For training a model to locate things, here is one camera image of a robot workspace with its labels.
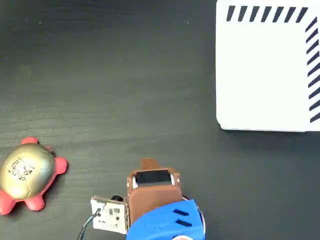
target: wire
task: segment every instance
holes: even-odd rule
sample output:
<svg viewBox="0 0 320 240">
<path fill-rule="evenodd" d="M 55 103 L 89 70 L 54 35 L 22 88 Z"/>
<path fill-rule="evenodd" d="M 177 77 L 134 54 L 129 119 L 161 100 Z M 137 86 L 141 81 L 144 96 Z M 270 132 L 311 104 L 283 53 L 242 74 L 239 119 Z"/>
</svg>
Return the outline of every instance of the wire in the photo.
<svg viewBox="0 0 320 240">
<path fill-rule="evenodd" d="M 84 239 L 85 231 L 86 231 L 86 229 L 87 229 L 88 224 L 89 224 L 95 217 L 97 217 L 97 216 L 100 217 L 100 216 L 101 216 L 101 215 L 100 215 L 100 211 L 101 211 L 101 208 L 98 208 L 98 209 L 96 210 L 96 212 L 95 212 L 93 215 L 91 215 L 91 216 L 85 221 L 85 223 L 83 224 L 83 226 L 82 226 L 82 228 L 81 228 L 81 231 L 79 232 L 78 237 L 76 238 L 76 240 L 83 240 L 83 239 Z"/>
</svg>

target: blue robot part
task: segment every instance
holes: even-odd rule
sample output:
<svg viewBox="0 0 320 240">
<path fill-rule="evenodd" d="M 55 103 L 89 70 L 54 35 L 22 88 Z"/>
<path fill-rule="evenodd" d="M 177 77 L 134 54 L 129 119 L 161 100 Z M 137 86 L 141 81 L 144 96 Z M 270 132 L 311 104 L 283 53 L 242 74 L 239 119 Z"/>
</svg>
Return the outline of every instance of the blue robot part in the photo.
<svg viewBox="0 0 320 240">
<path fill-rule="evenodd" d="M 171 203 L 144 214 L 130 227 L 126 240 L 172 240 L 176 236 L 205 240 L 202 217 L 194 200 Z"/>
</svg>

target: turtle leg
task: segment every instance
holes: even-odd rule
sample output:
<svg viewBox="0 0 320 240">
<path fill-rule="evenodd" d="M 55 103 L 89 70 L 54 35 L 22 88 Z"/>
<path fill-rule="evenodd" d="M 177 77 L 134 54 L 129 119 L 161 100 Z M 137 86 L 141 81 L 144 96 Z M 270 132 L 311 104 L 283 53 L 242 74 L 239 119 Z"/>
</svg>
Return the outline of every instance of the turtle leg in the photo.
<svg viewBox="0 0 320 240">
<path fill-rule="evenodd" d="M 66 158 L 57 156 L 55 159 L 55 171 L 56 174 L 64 174 L 68 168 L 68 161 Z"/>
<path fill-rule="evenodd" d="M 0 190 L 0 215 L 7 215 L 16 205 L 16 200 Z"/>
<path fill-rule="evenodd" d="M 21 141 L 21 144 L 37 144 L 37 143 L 39 143 L 39 141 L 34 136 L 28 136 Z"/>
<path fill-rule="evenodd" d="M 45 207 L 45 201 L 42 198 L 41 194 L 38 194 L 31 198 L 27 198 L 26 200 L 24 200 L 24 202 L 28 209 L 32 211 L 39 211 Z"/>
</svg>

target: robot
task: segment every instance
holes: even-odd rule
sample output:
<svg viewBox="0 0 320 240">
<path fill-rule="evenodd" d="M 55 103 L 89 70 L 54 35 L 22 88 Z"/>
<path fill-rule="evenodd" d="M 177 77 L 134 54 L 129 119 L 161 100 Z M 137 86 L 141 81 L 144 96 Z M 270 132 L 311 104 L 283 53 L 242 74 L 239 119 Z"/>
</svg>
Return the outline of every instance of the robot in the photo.
<svg viewBox="0 0 320 240">
<path fill-rule="evenodd" d="M 183 196 L 180 174 L 144 158 L 126 179 L 127 197 L 91 199 L 93 227 L 126 234 L 126 240 L 205 240 L 204 216 Z"/>
</svg>

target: black wooden table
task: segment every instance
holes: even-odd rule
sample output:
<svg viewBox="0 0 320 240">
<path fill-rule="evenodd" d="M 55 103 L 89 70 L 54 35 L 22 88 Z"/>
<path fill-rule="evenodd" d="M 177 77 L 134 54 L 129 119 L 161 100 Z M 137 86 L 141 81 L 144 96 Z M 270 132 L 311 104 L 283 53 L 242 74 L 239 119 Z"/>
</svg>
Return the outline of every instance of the black wooden table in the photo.
<svg viewBox="0 0 320 240">
<path fill-rule="evenodd" d="M 215 107 L 214 0 L 1 1 L 0 158 L 36 136 L 69 170 L 0 239 L 75 239 L 143 157 L 180 171 L 208 240 L 318 239 L 320 138 L 225 132 Z"/>
</svg>

